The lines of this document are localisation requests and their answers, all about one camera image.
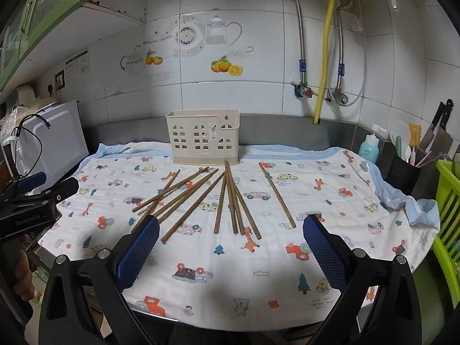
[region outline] yellow gas hose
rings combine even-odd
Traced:
[[[327,5],[326,20],[324,22],[323,29],[323,62],[321,64],[321,81],[319,85],[319,92],[317,98],[317,104],[315,107],[315,115],[313,117],[313,123],[319,123],[319,116],[321,114],[321,106],[323,104],[324,90],[326,89],[327,83],[327,51],[329,46],[329,31],[331,28],[332,19],[335,11],[335,0],[329,0]]]

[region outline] black utensil holder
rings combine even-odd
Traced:
[[[400,189],[405,195],[410,196],[420,172],[420,168],[412,166],[394,154],[385,181],[394,188]]]

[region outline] green dish rack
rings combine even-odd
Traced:
[[[452,173],[453,162],[439,160],[436,191],[441,229],[433,241],[433,251],[447,281],[454,308],[460,301],[460,180]]]

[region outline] plastic bag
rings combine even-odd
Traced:
[[[7,137],[11,136],[13,128],[17,127],[21,120],[29,114],[32,114],[32,110],[24,106],[18,106],[0,120],[0,142],[2,144]]]

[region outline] soap dispenser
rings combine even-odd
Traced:
[[[372,163],[377,162],[377,157],[379,156],[379,138],[375,135],[380,130],[385,131],[383,128],[380,128],[377,124],[372,124],[371,126],[372,134],[366,136],[366,140],[362,142],[359,147],[359,155]]]

